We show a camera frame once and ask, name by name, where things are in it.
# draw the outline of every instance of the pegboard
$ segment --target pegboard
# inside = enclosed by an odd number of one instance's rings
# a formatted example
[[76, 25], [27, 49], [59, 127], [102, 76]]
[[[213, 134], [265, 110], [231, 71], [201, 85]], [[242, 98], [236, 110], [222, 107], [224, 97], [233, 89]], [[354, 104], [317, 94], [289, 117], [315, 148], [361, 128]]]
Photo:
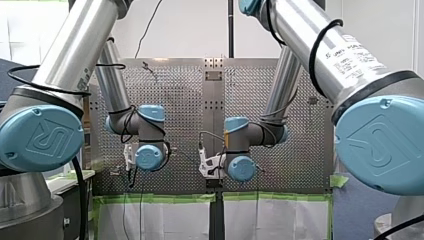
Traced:
[[[137, 59], [124, 60], [123, 71], [131, 103], [161, 104], [165, 108], [166, 139], [177, 151], [168, 165], [156, 173], [139, 173], [136, 185], [128, 189], [123, 144], [120, 136], [104, 129], [106, 106], [99, 87], [91, 86], [91, 145], [92, 161], [97, 174], [94, 178], [95, 195], [123, 192], [153, 192], [161, 194], [205, 193], [205, 179], [198, 171], [198, 133], [223, 126], [224, 115], [247, 116], [258, 120], [263, 112], [272, 85], [276, 59], [225, 59], [219, 87], [205, 84], [209, 71], [205, 59]], [[221, 91], [223, 113], [204, 110], [204, 95]], [[310, 98], [318, 98], [315, 105]], [[240, 185], [225, 180], [228, 191], [272, 190], [280, 192], [323, 193], [329, 185], [332, 163], [331, 106], [319, 97], [302, 74], [299, 92], [290, 109], [290, 138], [274, 149], [252, 148], [252, 156], [265, 169], [259, 178]]]
[[[122, 72], [131, 104], [160, 104], [165, 108], [165, 139], [177, 150], [159, 172], [139, 171], [131, 192], [167, 194], [204, 193], [205, 180], [198, 171], [198, 133], [202, 129], [203, 59], [166, 62], [153, 59], [127, 60]], [[122, 194], [130, 191], [125, 172], [124, 146], [120, 136], [107, 132], [105, 102], [99, 88], [91, 88], [97, 97], [97, 111], [92, 114], [92, 128], [100, 149], [100, 169], [94, 178], [96, 195]], [[130, 142], [137, 142], [137, 136]]]
[[[226, 59], [225, 117], [259, 121], [271, 91], [275, 60]], [[272, 149], [252, 147], [252, 159], [264, 170], [248, 183], [225, 180], [226, 191], [323, 193], [332, 169], [332, 106], [301, 70], [298, 93], [289, 108], [288, 140]]]

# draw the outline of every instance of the white label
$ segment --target white label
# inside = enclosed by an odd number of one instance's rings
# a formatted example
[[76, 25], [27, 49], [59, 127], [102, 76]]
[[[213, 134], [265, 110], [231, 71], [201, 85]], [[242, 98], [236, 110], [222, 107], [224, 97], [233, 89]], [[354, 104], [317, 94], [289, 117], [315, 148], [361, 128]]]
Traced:
[[344, 83], [355, 85], [367, 71], [386, 68], [354, 37], [344, 35], [343, 38], [347, 42], [333, 48], [325, 57], [333, 66], [332, 72], [344, 79]]

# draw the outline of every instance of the blue joint cap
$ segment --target blue joint cap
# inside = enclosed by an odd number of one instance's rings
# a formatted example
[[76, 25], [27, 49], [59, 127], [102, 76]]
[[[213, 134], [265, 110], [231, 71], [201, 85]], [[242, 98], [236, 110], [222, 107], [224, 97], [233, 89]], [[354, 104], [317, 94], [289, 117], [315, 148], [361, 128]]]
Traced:
[[250, 157], [238, 156], [228, 165], [228, 176], [238, 182], [247, 182], [255, 176], [256, 164]]
[[152, 171], [160, 167], [163, 161], [163, 154], [154, 145], [144, 145], [137, 150], [135, 161], [137, 166], [142, 170]]
[[281, 144], [281, 143], [284, 143], [285, 141], [287, 141], [288, 137], [289, 137], [289, 128], [287, 127], [287, 125], [284, 125], [284, 133], [283, 133], [283, 136], [281, 136], [278, 144]]
[[106, 130], [107, 130], [108, 132], [110, 132], [110, 133], [116, 133], [116, 134], [119, 134], [119, 133], [117, 133], [115, 130], [113, 130], [112, 125], [111, 125], [111, 123], [110, 123], [110, 116], [107, 116], [107, 118], [106, 118], [106, 121], [105, 121], [105, 128], [106, 128]]
[[160, 105], [141, 105], [138, 112], [145, 118], [155, 121], [165, 121], [165, 109]]
[[336, 126], [336, 150], [366, 185], [395, 195], [424, 194], [424, 100], [378, 96], [351, 106]]
[[45, 172], [68, 163], [84, 142], [81, 121], [55, 105], [25, 108], [0, 126], [0, 164], [20, 172]]
[[243, 14], [252, 16], [261, 4], [261, 0], [239, 0], [239, 8]]
[[228, 133], [238, 131], [249, 125], [249, 119], [246, 117], [230, 117], [225, 119], [224, 128]]

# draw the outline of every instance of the silver robot arm segment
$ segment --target silver robot arm segment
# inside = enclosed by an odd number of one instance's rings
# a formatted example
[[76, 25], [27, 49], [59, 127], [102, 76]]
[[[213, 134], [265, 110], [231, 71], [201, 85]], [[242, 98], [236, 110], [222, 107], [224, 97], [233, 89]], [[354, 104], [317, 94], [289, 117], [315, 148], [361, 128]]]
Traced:
[[256, 172], [250, 158], [251, 146], [274, 146], [288, 137], [287, 110], [295, 97], [300, 62], [289, 48], [283, 48], [274, 74], [267, 106], [258, 123], [246, 117], [225, 120], [226, 161], [225, 171], [232, 179], [249, 181]]
[[77, 154], [83, 144], [81, 92], [87, 89], [115, 21], [125, 16], [130, 4], [124, 0], [75, 3], [33, 85], [15, 88], [0, 114], [1, 166], [43, 172], [61, 167]]
[[312, 0], [240, 0], [240, 10], [273, 29], [316, 77], [317, 91], [335, 106], [346, 168], [377, 190], [423, 195], [424, 81], [390, 71]]
[[[118, 53], [109, 38], [100, 55], [99, 64], [112, 65], [118, 62]], [[121, 135], [121, 142], [128, 142], [126, 135], [138, 135], [139, 148], [135, 153], [135, 164], [144, 171], [157, 171], [170, 154], [170, 146], [165, 142], [165, 110], [159, 105], [130, 104], [125, 82], [119, 69], [112, 67], [96, 68], [96, 76], [106, 102], [109, 116], [106, 128]]]

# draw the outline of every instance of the wire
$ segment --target wire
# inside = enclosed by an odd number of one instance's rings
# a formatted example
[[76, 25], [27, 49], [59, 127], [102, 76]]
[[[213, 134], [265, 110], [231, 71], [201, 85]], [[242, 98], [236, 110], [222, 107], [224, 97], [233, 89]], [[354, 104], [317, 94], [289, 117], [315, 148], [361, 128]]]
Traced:
[[417, 224], [417, 223], [420, 223], [420, 222], [423, 222], [423, 221], [424, 221], [424, 214], [420, 215], [418, 217], [415, 217], [411, 220], [408, 220], [406, 222], [403, 222], [403, 223], [385, 231], [384, 233], [380, 234], [378, 237], [374, 238], [374, 240], [385, 240], [386, 237], [392, 235], [393, 233], [396, 233], [396, 232], [398, 232], [402, 229], [405, 229], [405, 228], [407, 228], [411, 225], [414, 225], [414, 224]]
[[271, 32], [272, 37], [280, 45], [287, 46], [286, 43], [283, 40], [281, 40], [279, 37], [277, 37], [277, 34], [275, 34], [274, 28], [272, 26], [272, 21], [271, 21], [271, 0], [266, 0], [266, 18], [267, 18], [267, 22], [268, 22], [269, 31]]
[[30, 81], [27, 81], [21, 77], [16, 76], [14, 73], [18, 72], [18, 71], [23, 71], [23, 70], [29, 70], [29, 69], [36, 69], [39, 68], [40, 65], [29, 65], [29, 66], [22, 66], [22, 67], [14, 67], [11, 68], [7, 71], [7, 75], [12, 78], [15, 81], [18, 81], [20, 83], [23, 84], [27, 84], [31, 87], [40, 89], [40, 90], [44, 90], [44, 91], [52, 91], [52, 92], [58, 92], [58, 93], [65, 93], [65, 94], [71, 94], [71, 95], [80, 95], [83, 97], [87, 97], [90, 96], [91, 94], [89, 92], [78, 92], [78, 91], [67, 91], [67, 90], [63, 90], [63, 89], [59, 89], [59, 88], [52, 88], [52, 87], [47, 87], [44, 85], [39, 85]]
[[266, 130], [272, 136], [272, 138], [274, 139], [274, 144], [273, 145], [264, 146], [264, 147], [266, 147], [266, 148], [273, 148], [275, 145], [278, 144], [277, 137], [275, 136], [275, 134], [268, 127], [265, 127], [264, 125], [259, 124], [259, 123], [256, 123], [256, 122], [250, 122], [250, 123], [259, 126], [262, 129], [262, 131], [263, 130]]
[[141, 176], [141, 193], [140, 193], [140, 202], [138, 203], [139, 204], [139, 211], [140, 211], [140, 221], [139, 221], [139, 227], [140, 227], [140, 229], [139, 229], [139, 231], [140, 231], [140, 240], [142, 239], [141, 238], [141, 233], [142, 233], [142, 231], [141, 231], [141, 206], [142, 206], [142, 202], [143, 202], [143, 193], [144, 193], [144, 176], [145, 176], [146, 174], [143, 174], [142, 176]]
[[172, 151], [171, 151], [171, 144], [169, 142], [165, 141], [165, 145], [168, 148], [168, 154], [166, 155], [166, 159], [165, 162], [162, 164], [162, 166], [160, 166], [159, 168], [152, 170], [150, 172], [158, 172], [160, 170], [162, 170], [169, 162], [169, 158], [171, 157]]
[[282, 108], [280, 108], [280, 109], [278, 109], [278, 110], [276, 110], [276, 111], [274, 111], [274, 112], [271, 112], [271, 113], [268, 113], [268, 114], [263, 114], [263, 115], [261, 115], [261, 117], [260, 117], [260, 118], [261, 118], [261, 120], [262, 120], [262, 119], [265, 119], [265, 120], [278, 120], [278, 118], [268, 118], [268, 119], [267, 119], [266, 117], [274, 116], [275, 114], [280, 113], [280, 112], [282, 112], [282, 111], [286, 110], [286, 109], [290, 106], [290, 104], [292, 104], [292, 102], [294, 101], [294, 99], [296, 98], [298, 90], [299, 90], [299, 88], [296, 88], [296, 90], [295, 90], [295, 92], [294, 92], [294, 94], [293, 94], [292, 98], [290, 98], [290, 100], [287, 102], [286, 106], [284, 106], [284, 107], [282, 107]]
[[222, 183], [222, 179], [221, 179], [221, 161], [222, 161], [222, 155], [224, 155], [225, 150], [227, 149], [227, 147], [224, 145], [224, 147], [222, 148], [221, 151], [221, 155], [219, 156], [219, 161], [218, 161], [218, 181], [220, 181]]
[[217, 138], [217, 139], [219, 139], [219, 140], [221, 140], [221, 141], [225, 142], [225, 139], [224, 139], [223, 137], [220, 137], [220, 136], [218, 136], [218, 135], [216, 135], [216, 134], [214, 134], [214, 133], [211, 133], [211, 132], [208, 132], [208, 131], [200, 131], [200, 132], [199, 132], [199, 143], [200, 143], [200, 142], [202, 142], [202, 135], [203, 135], [203, 134], [208, 134], [208, 135], [210, 135], [210, 136], [212, 136], [212, 137], [214, 137], [214, 138]]
[[79, 239], [85, 239], [85, 230], [87, 227], [87, 205], [86, 205], [86, 186], [84, 182], [84, 177], [82, 175], [82, 170], [78, 162], [78, 158], [75, 156], [72, 159], [72, 164], [74, 165], [75, 173], [77, 175], [77, 182], [79, 187], [79, 197], [80, 197], [80, 233]]
[[324, 39], [325, 34], [328, 32], [328, 30], [330, 30], [330, 29], [332, 29], [333, 27], [336, 27], [336, 26], [343, 27], [343, 20], [341, 20], [341, 19], [333, 20], [325, 28], [323, 28], [321, 30], [321, 32], [317, 36], [317, 39], [314, 42], [314, 45], [312, 46], [311, 54], [309, 55], [309, 75], [310, 75], [310, 78], [311, 78], [311, 82], [314, 85], [317, 92], [325, 98], [327, 98], [327, 97], [325, 96], [324, 92], [322, 91], [321, 87], [319, 86], [318, 80], [317, 80], [317, 77], [316, 77], [316, 74], [315, 74], [315, 60], [316, 60], [316, 57], [317, 57], [319, 45], [321, 44], [322, 40]]
[[136, 111], [137, 115], [139, 117], [141, 117], [144, 121], [148, 122], [150, 125], [152, 125], [154, 128], [156, 128], [157, 130], [159, 130], [163, 136], [166, 136], [166, 132], [165, 130], [163, 130], [163, 128], [159, 127], [158, 125], [154, 124], [151, 120], [147, 119], [146, 117], [144, 117], [139, 111]]
[[[122, 129], [122, 132], [121, 132], [121, 143], [127, 143], [133, 137], [133, 135], [131, 135], [130, 132], [128, 131], [128, 125], [131, 122], [131, 119], [134, 116], [134, 113], [137, 111], [137, 107], [134, 105], [131, 105], [130, 108], [132, 108], [132, 111], [129, 115], [125, 117], [125, 120], [124, 120], [124, 128]], [[130, 136], [127, 139], [124, 139], [125, 135], [130, 135]]]
[[0, 101], [0, 113], [3, 110], [4, 106], [6, 106], [6, 102]]
[[[119, 67], [120, 70], [126, 68], [126, 66], [124, 64], [120, 64], [120, 63], [97, 64], [96, 66], [99, 66], [99, 67]], [[84, 91], [81, 91], [81, 92], [80, 91], [68, 91], [68, 90], [64, 90], [64, 89], [39, 85], [39, 84], [30, 82], [28, 80], [25, 80], [25, 79], [15, 75], [15, 73], [18, 72], [18, 71], [31, 70], [31, 69], [36, 69], [36, 68], [39, 68], [39, 67], [40, 67], [40, 65], [29, 65], [29, 66], [14, 67], [14, 68], [11, 68], [7, 71], [7, 75], [15, 81], [18, 81], [22, 84], [26, 84], [26, 85], [29, 85], [29, 86], [34, 87], [36, 89], [40, 89], [40, 90], [44, 90], [44, 91], [65, 93], [65, 94], [77, 95], [77, 96], [82, 96], [82, 97], [88, 97], [88, 96], [91, 95], [89, 92], [84, 92]]]
[[124, 70], [127, 68], [127, 66], [122, 63], [112, 63], [112, 64], [97, 63], [96, 67], [118, 67], [119, 70]]
[[124, 227], [124, 233], [125, 233], [125, 236], [127, 237], [127, 240], [130, 240], [130, 237], [128, 235], [127, 227], [125, 225], [125, 212], [126, 212], [126, 206], [127, 206], [126, 199], [127, 199], [128, 191], [130, 189], [133, 189], [134, 188], [135, 179], [136, 179], [136, 176], [137, 176], [137, 171], [138, 171], [138, 167], [135, 167], [134, 175], [132, 176], [132, 181], [131, 181], [131, 172], [132, 172], [132, 169], [130, 169], [128, 171], [128, 175], [127, 175], [128, 187], [127, 187], [127, 191], [124, 193], [124, 210], [123, 210], [123, 213], [122, 213], [122, 225]]
[[158, 11], [159, 6], [160, 6], [160, 4], [162, 3], [162, 1], [163, 1], [163, 0], [159, 0], [158, 4], [156, 5], [155, 11], [153, 12], [153, 15], [152, 15], [152, 17], [150, 18], [149, 23], [147, 24], [147, 27], [146, 27], [146, 30], [144, 31], [143, 36], [142, 36], [142, 37], [140, 38], [140, 40], [138, 41], [138, 48], [137, 48], [137, 51], [135, 52], [135, 56], [134, 56], [134, 58], [137, 58], [138, 53], [140, 52], [141, 42], [143, 42], [143, 39], [146, 37], [147, 32], [149, 31], [149, 28], [150, 28], [150, 24], [152, 23], [153, 19], [155, 18], [156, 12]]
[[128, 193], [124, 193], [124, 211], [123, 211], [123, 214], [122, 214], [122, 226], [124, 227], [124, 233], [125, 233], [125, 236], [127, 237], [127, 240], [130, 240], [130, 237], [128, 236], [128, 232], [127, 232], [127, 227], [125, 226], [125, 209], [126, 209], [126, 206], [127, 206], [127, 202], [126, 202], [127, 194]]
[[134, 187], [134, 185], [135, 185], [135, 179], [136, 179], [136, 177], [137, 177], [137, 172], [138, 172], [138, 167], [136, 166], [136, 167], [135, 167], [135, 170], [134, 170], [134, 175], [133, 175], [132, 182], [131, 182], [131, 184], [128, 186], [130, 189], [132, 189], [132, 188]]

